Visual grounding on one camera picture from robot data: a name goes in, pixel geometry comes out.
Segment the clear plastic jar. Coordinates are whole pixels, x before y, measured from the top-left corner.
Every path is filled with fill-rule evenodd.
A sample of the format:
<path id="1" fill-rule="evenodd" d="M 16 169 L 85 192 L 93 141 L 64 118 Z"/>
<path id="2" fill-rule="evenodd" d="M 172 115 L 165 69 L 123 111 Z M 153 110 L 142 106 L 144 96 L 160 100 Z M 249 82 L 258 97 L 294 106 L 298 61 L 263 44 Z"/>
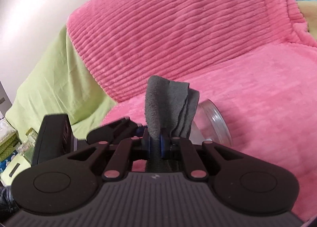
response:
<path id="1" fill-rule="evenodd" d="M 231 146 L 232 137 L 218 108 L 211 100 L 198 104 L 191 125 L 190 140 L 193 144 L 201 145 L 204 141 Z"/>

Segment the grey cleaning cloth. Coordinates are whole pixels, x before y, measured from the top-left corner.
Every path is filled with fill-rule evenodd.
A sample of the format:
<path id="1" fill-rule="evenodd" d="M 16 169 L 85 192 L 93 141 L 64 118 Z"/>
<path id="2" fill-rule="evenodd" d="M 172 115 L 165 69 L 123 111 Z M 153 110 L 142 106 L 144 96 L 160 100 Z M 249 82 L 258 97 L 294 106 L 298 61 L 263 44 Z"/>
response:
<path id="1" fill-rule="evenodd" d="M 153 75 L 148 79 L 145 95 L 145 118 L 151 136 L 147 172 L 170 172 L 171 167 L 161 158 L 160 134 L 189 138 L 196 114 L 199 91 L 187 82 L 177 82 Z"/>

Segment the clutter on side table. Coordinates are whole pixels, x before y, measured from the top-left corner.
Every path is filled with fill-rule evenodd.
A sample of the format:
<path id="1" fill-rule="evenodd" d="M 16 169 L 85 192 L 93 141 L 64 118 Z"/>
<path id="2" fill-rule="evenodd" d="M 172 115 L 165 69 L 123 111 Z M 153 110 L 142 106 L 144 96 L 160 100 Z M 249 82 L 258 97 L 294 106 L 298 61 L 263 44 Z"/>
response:
<path id="1" fill-rule="evenodd" d="M 12 106 L 4 88 L 1 87 L 1 185 L 11 185 L 21 171 L 30 167 L 38 133 L 30 128 L 27 141 L 22 142 L 17 130 L 4 117 Z"/>

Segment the green sheet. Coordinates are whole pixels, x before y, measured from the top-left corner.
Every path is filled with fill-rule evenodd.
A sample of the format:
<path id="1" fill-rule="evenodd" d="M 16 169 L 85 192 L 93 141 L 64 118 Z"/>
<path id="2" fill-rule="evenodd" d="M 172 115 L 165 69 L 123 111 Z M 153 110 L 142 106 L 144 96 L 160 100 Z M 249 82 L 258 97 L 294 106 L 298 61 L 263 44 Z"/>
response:
<path id="1" fill-rule="evenodd" d="M 101 126 L 115 104 L 85 67 L 63 27 L 18 88 L 5 118 L 26 141 L 27 130 L 39 131 L 45 115 L 67 114 L 75 136 L 84 139 Z"/>

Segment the pink ribbed blanket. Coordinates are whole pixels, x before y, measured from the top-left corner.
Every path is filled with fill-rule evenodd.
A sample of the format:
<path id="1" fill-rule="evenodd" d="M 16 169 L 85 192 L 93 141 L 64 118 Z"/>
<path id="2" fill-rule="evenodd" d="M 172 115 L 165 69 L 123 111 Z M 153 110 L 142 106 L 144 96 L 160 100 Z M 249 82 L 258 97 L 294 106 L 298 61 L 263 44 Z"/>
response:
<path id="1" fill-rule="evenodd" d="M 316 40 L 296 0 L 90 0 L 70 40 L 116 106 L 104 118 L 144 123 L 152 75 L 211 100 L 233 146 L 291 171 L 294 212 L 316 214 Z"/>

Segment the yellow sofa cover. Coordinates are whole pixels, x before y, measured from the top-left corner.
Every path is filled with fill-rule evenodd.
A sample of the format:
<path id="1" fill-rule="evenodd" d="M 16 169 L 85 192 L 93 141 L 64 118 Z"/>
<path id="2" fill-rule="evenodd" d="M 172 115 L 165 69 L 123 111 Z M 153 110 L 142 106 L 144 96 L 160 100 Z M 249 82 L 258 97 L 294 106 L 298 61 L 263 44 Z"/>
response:
<path id="1" fill-rule="evenodd" d="M 300 12 L 308 24 L 309 33 L 316 39 L 317 35 L 317 1 L 297 1 Z"/>

